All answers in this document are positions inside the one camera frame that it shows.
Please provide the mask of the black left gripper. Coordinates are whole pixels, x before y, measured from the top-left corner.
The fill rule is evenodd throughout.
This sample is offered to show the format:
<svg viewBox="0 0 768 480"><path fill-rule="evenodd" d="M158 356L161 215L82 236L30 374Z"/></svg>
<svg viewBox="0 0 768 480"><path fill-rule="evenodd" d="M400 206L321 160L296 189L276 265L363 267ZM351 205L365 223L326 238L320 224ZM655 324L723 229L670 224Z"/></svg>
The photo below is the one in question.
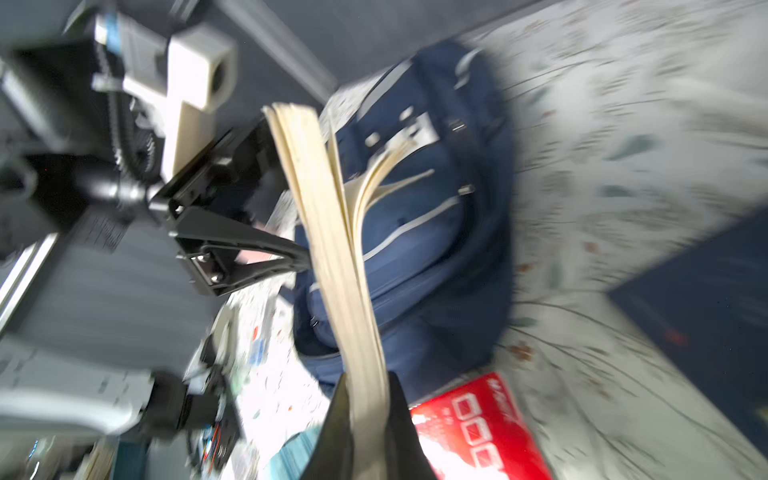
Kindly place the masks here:
<svg viewBox="0 0 768 480"><path fill-rule="evenodd" d="M148 201L199 292L224 296L311 266L307 248L256 229L282 195L282 167L264 117L203 148Z"/></svg>

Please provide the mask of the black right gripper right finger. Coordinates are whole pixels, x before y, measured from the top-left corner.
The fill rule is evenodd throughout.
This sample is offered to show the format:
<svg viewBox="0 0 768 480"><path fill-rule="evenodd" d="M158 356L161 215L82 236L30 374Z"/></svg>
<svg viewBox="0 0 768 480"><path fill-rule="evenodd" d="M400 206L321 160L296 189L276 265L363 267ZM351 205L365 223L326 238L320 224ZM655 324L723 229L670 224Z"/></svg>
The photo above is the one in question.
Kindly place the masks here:
<svg viewBox="0 0 768 480"><path fill-rule="evenodd" d="M390 410L385 430L385 460L389 480L436 480L412 422L397 375L388 373Z"/></svg>

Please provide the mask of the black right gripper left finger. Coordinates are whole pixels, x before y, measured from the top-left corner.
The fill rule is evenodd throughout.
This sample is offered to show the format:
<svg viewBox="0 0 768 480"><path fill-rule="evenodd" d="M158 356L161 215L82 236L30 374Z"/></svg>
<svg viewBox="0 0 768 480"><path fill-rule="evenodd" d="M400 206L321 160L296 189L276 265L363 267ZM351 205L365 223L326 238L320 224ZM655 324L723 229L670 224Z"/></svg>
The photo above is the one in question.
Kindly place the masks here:
<svg viewBox="0 0 768 480"><path fill-rule="evenodd" d="M347 375L336 385L314 451L301 480L350 480L353 477L354 442Z"/></svg>

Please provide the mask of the navy blue notebook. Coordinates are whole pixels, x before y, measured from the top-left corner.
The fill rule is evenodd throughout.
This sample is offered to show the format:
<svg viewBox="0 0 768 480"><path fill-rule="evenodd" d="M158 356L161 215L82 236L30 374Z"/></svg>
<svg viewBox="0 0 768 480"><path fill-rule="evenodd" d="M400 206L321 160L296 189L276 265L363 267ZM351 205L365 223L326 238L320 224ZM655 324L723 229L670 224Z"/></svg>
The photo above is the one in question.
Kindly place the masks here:
<svg viewBox="0 0 768 480"><path fill-rule="evenodd" d="M324 140L312 108L275 103L263 113L309 242L311 268L347 375L354 442L351 479L388 479L390 371L368 288L362 227L372 204L404 187L403 182L382 182L418 148L417 130L410 127L397 134L364 174L345 182L338 144Z"/></svg>

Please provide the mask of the navy blue student backpack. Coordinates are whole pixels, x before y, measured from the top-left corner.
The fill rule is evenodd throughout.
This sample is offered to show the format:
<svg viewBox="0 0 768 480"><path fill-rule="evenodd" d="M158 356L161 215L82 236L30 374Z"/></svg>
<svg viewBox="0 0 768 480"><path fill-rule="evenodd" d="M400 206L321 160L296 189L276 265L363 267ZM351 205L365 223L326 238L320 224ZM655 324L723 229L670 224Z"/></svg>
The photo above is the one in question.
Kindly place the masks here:
<svg viewBox="0 0 768 480"><path fill-rule="evenodd" d="M512 297L512 129L484 56L447 40L327 110L345 181L403 140L362 251L387 367L417 402L488 361Z"/></svg>

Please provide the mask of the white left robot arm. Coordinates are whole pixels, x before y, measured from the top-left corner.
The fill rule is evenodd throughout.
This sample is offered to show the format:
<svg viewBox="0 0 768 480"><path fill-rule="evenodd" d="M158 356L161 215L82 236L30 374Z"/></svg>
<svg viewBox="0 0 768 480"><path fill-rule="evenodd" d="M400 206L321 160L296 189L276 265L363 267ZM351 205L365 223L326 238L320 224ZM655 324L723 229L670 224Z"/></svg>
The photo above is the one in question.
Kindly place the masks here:
<svg viewBox="0 0 768 480"><path fill-rule="evenodd" d="M257 120L218 136L237 47L208 27L159 40L68 40L1 55L1 93L26 129L1 147L1 255L101 225L147 220L177 245L192 282L221 296L301 272L308 250L255 228L237 187L277 172ZM1 413L53 429L173 438L240 431L222 366L203 348L194 391L162 370L109 367L4 337Z"/></svg>

